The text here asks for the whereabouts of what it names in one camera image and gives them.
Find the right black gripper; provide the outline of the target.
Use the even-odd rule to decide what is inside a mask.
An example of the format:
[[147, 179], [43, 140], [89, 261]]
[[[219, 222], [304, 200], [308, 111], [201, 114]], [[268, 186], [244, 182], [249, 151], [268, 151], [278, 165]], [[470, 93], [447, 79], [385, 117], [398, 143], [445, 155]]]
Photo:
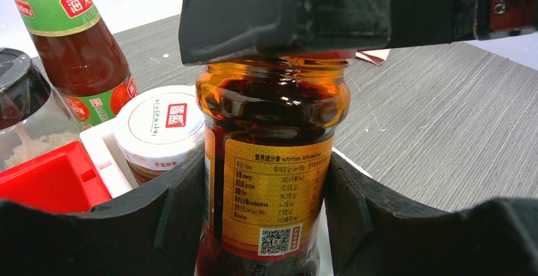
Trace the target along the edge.
[[537, 0], [455, 0], [455, 41], [486, 41], [534, 32]]

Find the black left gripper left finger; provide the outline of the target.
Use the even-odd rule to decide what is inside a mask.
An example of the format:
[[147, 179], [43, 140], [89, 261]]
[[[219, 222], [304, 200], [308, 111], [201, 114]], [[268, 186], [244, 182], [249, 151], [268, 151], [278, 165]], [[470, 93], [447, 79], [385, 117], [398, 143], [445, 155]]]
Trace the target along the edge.
[[204, 154], [87, 213], [1, 202], [2, 275], [192, 275]]

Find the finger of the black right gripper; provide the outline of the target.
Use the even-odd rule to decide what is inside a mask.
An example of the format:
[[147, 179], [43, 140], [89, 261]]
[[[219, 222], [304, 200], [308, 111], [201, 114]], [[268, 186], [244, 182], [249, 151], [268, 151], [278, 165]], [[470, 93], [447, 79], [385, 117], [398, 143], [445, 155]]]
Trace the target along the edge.
[[456, 0], [183, 0], [185, 65], [451, 43]]

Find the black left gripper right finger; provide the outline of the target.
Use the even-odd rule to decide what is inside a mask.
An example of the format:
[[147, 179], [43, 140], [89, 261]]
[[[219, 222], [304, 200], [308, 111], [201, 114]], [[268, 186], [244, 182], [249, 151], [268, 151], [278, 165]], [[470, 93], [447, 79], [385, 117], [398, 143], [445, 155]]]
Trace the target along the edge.
[[495, 198], [449, 213], [333, 154], [325, 180], [336, 275], [536, 275], [537, 201]]

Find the white lid brown sauce jar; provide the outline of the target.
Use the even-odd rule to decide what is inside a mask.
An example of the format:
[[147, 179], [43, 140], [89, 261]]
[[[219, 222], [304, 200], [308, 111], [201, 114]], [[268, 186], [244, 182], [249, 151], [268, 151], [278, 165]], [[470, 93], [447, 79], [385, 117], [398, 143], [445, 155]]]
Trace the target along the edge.
[[115, 118], [114, 138], [137, 184], [203, 149], [204, 120], [194, 86], [162, 86], [129, 101]]

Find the red lid chili sauce jar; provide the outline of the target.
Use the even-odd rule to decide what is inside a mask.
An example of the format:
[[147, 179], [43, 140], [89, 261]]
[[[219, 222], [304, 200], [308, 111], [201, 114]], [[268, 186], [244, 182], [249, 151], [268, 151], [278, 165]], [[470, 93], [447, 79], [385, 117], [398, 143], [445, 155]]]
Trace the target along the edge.
[[209, 64], [196, 275], [317, 275], [317, 230], [352, 50]]

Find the yellow cap sauce bottle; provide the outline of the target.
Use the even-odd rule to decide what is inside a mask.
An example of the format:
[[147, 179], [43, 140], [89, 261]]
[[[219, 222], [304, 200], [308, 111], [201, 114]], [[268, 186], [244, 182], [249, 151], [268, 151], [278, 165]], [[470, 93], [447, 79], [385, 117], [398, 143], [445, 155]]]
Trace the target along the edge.
[[93, 0], [14, 0], [51, 84], [85, 129], [113, 119], [138, 94]]

